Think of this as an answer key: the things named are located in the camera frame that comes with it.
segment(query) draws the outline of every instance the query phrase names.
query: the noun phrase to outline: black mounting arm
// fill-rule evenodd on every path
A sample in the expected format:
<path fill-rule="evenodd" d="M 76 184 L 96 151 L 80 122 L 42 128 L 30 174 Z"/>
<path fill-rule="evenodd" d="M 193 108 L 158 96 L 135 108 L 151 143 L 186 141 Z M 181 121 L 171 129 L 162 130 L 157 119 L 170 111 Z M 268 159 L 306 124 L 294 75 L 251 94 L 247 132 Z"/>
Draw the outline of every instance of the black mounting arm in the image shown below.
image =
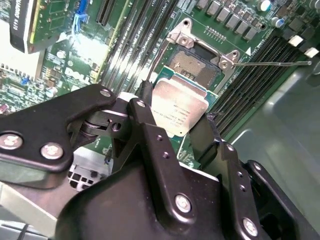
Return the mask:
<path fill-rule="evenodd" d="M 219 181 L 179 165 L 153 118 L 151 83 L 137 95 L 116 99 L 90 85 L 0 119 L 0 181 L 40 195 L 59 188 L 75 149 L 112 138 L 113 174 L 68 202 L 55 239 L 319 239 L 264 168 L 241 164 L 213 115 L 190 138 L 202 170 Z"/>

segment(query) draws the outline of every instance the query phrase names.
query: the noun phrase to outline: silver metal bracket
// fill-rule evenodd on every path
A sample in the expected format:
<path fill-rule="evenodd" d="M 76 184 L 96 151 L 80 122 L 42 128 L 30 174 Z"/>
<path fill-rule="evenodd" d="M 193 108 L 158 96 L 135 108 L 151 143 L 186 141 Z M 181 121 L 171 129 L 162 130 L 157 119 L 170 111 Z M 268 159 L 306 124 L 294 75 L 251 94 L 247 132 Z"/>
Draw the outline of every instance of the silver metal bracket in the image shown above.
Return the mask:
<path fill-rule="evenodd" d="M 210 62 L 217 65 L 224 74 L 224 78 L 213 91 L 215 94 L 219 94 L 228 79 L 234 74 L 235 63 L 237 63 L 240 58 L 240 52 L 238 50 L 233 50 L 228 54 L 224 54 L 218 51 L 214 47 L 194 36 L 191 33 L 192 25 L 193 23 L 190 18 L 187 17 L 183 19 L 171 32 L 169 32 L 166 40 L 171 44 L 179 44 L 187 49 L 193 48 L 194 44 L 197 43 L 217 56 L 211 59 Z"/>

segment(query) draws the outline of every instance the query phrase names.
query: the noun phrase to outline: metal lever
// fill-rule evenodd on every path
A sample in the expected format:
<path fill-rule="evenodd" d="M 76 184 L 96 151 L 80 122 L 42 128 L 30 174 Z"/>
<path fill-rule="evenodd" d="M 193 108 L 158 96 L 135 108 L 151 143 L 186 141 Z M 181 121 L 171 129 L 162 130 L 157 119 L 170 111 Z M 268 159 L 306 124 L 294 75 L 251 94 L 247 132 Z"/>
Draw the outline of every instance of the metal lever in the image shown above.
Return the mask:
<path fill-rule="evenodd" d="M 293 67 L 293 66 L 310 66 L 311 61 L 296 61 L 296 62 L 275 62 L 275 61 L 265 61 L 265 62 L 234 62 L 232 65 L 239 67 L 247 66 L 277 66 L 277 67 Z"/>

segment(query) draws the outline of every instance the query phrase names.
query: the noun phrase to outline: capacitor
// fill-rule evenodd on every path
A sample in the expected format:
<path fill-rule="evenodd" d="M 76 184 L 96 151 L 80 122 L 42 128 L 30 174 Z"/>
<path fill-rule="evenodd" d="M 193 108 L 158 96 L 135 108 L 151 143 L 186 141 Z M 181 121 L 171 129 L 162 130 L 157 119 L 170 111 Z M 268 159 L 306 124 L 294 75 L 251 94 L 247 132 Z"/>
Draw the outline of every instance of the capacitor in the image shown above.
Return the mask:
<path fill-rule="evenodd" d="M 6 111 L 8 111 L 8 109 L 9 109 L 9 105 L 8 104 L 2 104 L 1 106 L 0 106 L 0 114 L 4 114 Z"/>
<path fill-rule="evenodd" d="M 319 9 L 320 10 L 320 0 L 311 0 L 309 3 L 309 7 L 311 9 Z"/>
<path fill-rule="evenodd" d="M 259 11 L 265 12 L 269 10 L 270 6 L 271 6 L 271 2 L 269 0 L 260 0 L 257 5 L 257 8 Z"/>
<path fill-rule="evenodd" d="M 271 19 L 271 25 L 277 29 L 281 28 L 284 24 L 285 24 L 285 21 L 276 16 Z"/>

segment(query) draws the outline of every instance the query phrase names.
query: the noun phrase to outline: white plastic part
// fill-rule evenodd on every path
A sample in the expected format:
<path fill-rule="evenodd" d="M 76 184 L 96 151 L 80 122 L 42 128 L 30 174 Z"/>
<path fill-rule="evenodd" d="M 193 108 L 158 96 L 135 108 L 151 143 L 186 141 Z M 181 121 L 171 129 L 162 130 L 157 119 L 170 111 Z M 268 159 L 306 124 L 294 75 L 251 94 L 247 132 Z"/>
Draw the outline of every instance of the white plastic part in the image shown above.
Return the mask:
<path fill-rule="evenodd" d="M 289 44 L 291 44 L 294 47 L 297 47 L 304 39 L 300 37 L 299 35 L 295 35 L 290 38 Z"/>
<path fill-rule="evenodd" d="M 315 55 L 317 55 L 319 53 L 319 50 L 314 48 L 314 47 L 311 47 L 309 48 L 307 51 L 305 51 L 304 55 L 306 55 L 307 57 L 309 58 L 313 58 Z"/>

